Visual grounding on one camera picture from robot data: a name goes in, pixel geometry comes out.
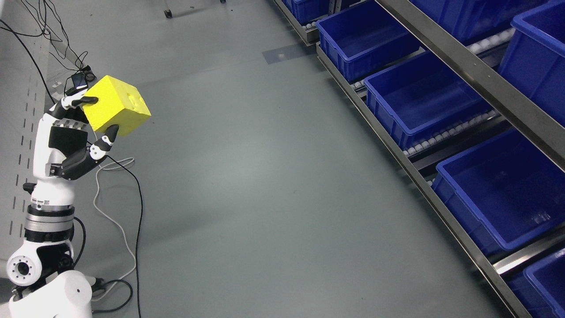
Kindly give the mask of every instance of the stainless steel frame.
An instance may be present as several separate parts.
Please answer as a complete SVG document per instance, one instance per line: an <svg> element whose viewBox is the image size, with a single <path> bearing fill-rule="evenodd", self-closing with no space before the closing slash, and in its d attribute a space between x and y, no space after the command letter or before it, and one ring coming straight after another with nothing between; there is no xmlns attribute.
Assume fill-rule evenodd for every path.
<svg viewBox="0 0 565 318"><path fill-rule="evenodd" d="M332 74L333 78L340 85L341 89L346 93L348 98L353 102L355 107L359 110L363 118L367 121L369 126L374 130L377 136L385 144L396 161L402 166L404 171L410 179L417 186L418 190L422 193L425 199L430 203L447 229L451 232L453 237L461 245L465 253L469 256L471 261L475 264L478 271L483 275L486 282L492 287L494 292L499 296L501 302L508 308L510 314L514 317L531 317L522 303L510 290L506 282L497 273L494 266L484 256L477 245L473 242L471 237L461 227L459 222L447 209L445 204L440 200L436 193L432 190L430 185L426 182L424 177L418 172L417 168L410 162L408 157L402 152L400 147L394 142L392 137L387 133L385 128L371 113L369 108L366 107L363 100L357 95L355 90L350 86L347 80L341 75L337 67L330 61L328 56L322 51L320 45L316 46L318 56L322 64Z"/></svg>
<svg viewBox="0 0 565 318"><path fill-rule="evenodd" d="M565 171L565 128L407 0L375 0Z"/></svg>
<svg viewBox="0 0 565 318"><path fill-rule="evenodd" d="M292 15L290 10L283 3L283 0L274 0L274 1L279 7L279 9L282 11L282 13L285 15L288 22L290 22L294 30L296 30L296 33L300 35L300 38L302 39L304 44L310 46L318 42L318 40L320 39L320 32L318 31L317 28L311 28L309 30L305 30L304 28L302 28L302 25L300 25L298 20L294 17L294 15Z"/></svg>

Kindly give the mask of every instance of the gray floor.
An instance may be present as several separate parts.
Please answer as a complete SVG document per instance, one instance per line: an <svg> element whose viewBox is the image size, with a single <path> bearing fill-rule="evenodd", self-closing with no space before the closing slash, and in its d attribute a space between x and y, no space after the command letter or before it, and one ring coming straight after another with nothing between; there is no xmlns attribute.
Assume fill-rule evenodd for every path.
<svg viewBox="0 0 565 318"><path fill-rule="evenodd" d="M168 2L172 20L161 1L58 4L95 72L137 86L153 113L113 151L137 159L145 196L145 317L503 316L316 56L267 63L299 43L274 4ZM131 261L92 208L93 179L77 188L79 268L112 279ZM133 243L133 180L101 182ZM106 315L135 316L135 302Z"/></svg>

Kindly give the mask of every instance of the yellow cube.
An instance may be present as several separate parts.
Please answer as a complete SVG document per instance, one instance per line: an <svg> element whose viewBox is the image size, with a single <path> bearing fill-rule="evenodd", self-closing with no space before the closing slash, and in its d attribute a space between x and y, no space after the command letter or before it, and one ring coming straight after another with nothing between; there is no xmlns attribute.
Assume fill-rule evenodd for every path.
<svg viewBox="0 0 565 318"><path fill-rule="evenodd" d="M137 88L108 75L92 86L86 96L98 97L96 104L82 107L96 132L105 132L109 126L118 124L118 136L127 136L151 117Z"/></svg>

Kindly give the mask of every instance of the wire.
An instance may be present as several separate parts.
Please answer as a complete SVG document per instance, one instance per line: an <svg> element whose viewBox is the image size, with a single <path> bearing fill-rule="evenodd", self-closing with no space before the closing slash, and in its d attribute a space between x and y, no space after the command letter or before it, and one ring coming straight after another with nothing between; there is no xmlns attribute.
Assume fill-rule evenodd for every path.
<svg viewBox="0 0 565 318"><path fill-rule="evenodd" d="M113 281L108 281L108 282L106 282L103 286L106 286L106 285L108 285L108 284L110 284L110 283L114 283L114 285L116 285L118 282L124 283L124 284L126 284L126 286L128 286L128 288L129 288L129 297L128 297L128 299L127 299L123 304L121 304L120 306L118 306L118 307L116 307L116 308L114 308L114 309L92 310L92 314L94 314L94 313L108 313L108 312L115 312L115 311L118 311L118 310L122 309L125 305L127 305L130 300L132 300L132 297L133 297L133 287L132 287L132 285L131 285L130 283L128 283L128 282L125 281L125 280L113 280Z"/></svg>
<svg viewBox="0 0 565 318"><path fill-rule="evenodd" d="M20 44L24 47L25 51L28 53L29 57L32 59L33 64L35 65L37 72L39 72L39 75L41 77L41 81L43 82L43 85L45 86L45 91L47 92L47 95L49 96L49 98L51 99L51 101L53 103L55 103L55 100L53 99L53 96L51 96L51 94L49 93L49 88L47 87L47 83L45 82L45 78L43 77L43 73L41 72L39 66L37 66L37 62L35 61L35 59L33 58L32 53L28 50L28 47L24 44L24 42L20 39L20 37L16 34L16 32L6 23L4 22L4 20L0 19L0 22L2 22L2 24L4 24L15 37L18 41L20 41Z"/></svg>
<svg viewBox="0 0 565 318"><path fill-rule="evenodd" d="M125 166L128 166L128 165L133 164L133 163L135 162L135 159L130 157L130 158L122 159L122 160L120 160L119 162L124 162L124 161L127 161L127 162L125 163ZM131 255L131 257L132 257L132 259L133 259L133 267L132 267L132 269L130 269L128 272L126 272L126 274L123 274L123 275L119 278L119 279L122 280L122 279L125 278L127 275L131 274L131 273L137 268L137 258L136 258L136 256L133 254L131 248L129 247L128 239L127 239L127 237L125 236L124 228L123 228L118 222L116 222L113 218L111 218L110 216L108 216L108 214L104 213L104 211L102 211L102 210L96 205L96 200L98 199L98 196L99 196L99 194L100 194L100 181L99 181L99 179L98 179L98 175L100 174L100 171L112 171L112 170L122 169L121 167L124 167L124 166L122 166L121 164L118 163L118 165L120 165L121 167L117 166L117 167L109 168L109 166L111 166L111 165L115 165L115 163L110 162L110 163L107 164L107 165L101 166L101 167L96 171L95 179L96 179L96 188L97 188L97 189L96 189L96 194L94 195L94 199L92 200L92 204L94 205L94 208L95 208L100 214L102 214L103 216L105 216L108 220L110 220L112 223L114 223L114 224L121 230L121 234L122 234L122 236L123 236L123 238L124 238L125 247L126 247L126 249L128 250L129 254ZM104 294L102 294L100 297L98 297L98 298L96 298L96 299L92 299L92 301L93 301L93 302L97 302L97 301L99 301L99 300L102 300L102 298L104 298L104 297L110 292L110 290L112 290L112 288L114 288L115 285L116 285L116 284L113 284L112 286L110 286L110 288L109 288L108 290L106 290L106 291L104 292Z"/></svg>
<svg viewBox="0 0 565 318"><path fill-rule="evenodd" d="M79 252L79 255L76 257L75 264L73 265L73 268L79 262L80 257L82 256L82 252L84 252L84 246L86 245L86 227L84 226L84 223L79 218L75 217L75 220L80 224L80 226L82 228L82 244L80 246L80 252Z"/></svg>
<svg viewBox="0 0 565 318"><path fill-rule="evenodd" d="M144 212L144 206L143 206L143 194L141 193L141 185L140 185L140 181L137 179L136 175L129 171L126 167L124 167L123 165L121 165L119 162L117 162L114 158L108 156L108 158L110 158L114 163L116 163L117 165L119 165L120 167L122 167L125 171L127 171L135 180L137 183L137 189L139 190L140 193L140 202L141 202L141 213L140 213L140 222L139 225L137 226L137 237L136 237L136 260L138 260L137 257L137 251L138 251L138 246L139 246L139 241L140 241L140 233L141 233L141 221L143 220L143 212ZM139 273L139 266L136 266L136 282L137 282L137 314L139 315L139 318L141 318L141 305L140 305L140 273Z"/></svg>

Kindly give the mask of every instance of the blue storage crate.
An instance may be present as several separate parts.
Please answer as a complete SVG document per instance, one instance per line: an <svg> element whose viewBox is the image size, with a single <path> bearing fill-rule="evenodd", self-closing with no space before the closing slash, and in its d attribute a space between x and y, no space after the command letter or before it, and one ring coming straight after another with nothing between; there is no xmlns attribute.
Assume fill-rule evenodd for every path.
<svg viewBox="0 0 565 318"><path fill-rule="evenodd" d="M514 38L498 72L565 126L565 1L551 1L512 21Z"/></svg>
<svg viewBox="0 0 565 318"><path fill-rule="evenodd" d="M319 20L320 46L348 81L418 50L420 42L375 1Z"/></svg>
<svg viewBox="0 0 565 318"><path fill-rule="evenodd" d="M534 318L565 318L565 248L526 267L508 283Z"/></svg>
<svg viewBox="0 0 565 318"><path fill-rule="evenodd" d="M490 110L430 52L366 78L365 85L367 106L403 150Z"/></svg>
<svg viewBox="0 0 565 318"><path fill-rule="evenodd" d="M565 221L565 173L517 130L437 165L432 188L485 255Z"/></svg>
<svg viewBox="0 0 565 318"><path fill-rule="evenodd" d="M288 0L291 12L301 24L328 14L329 0Z"/></svg>
<svg viewBox="0 0 565 318"><path fill-rule="evenodd" d="M411 0L432 20L464 42L510 27L512 18L547 0Z"/></svg>

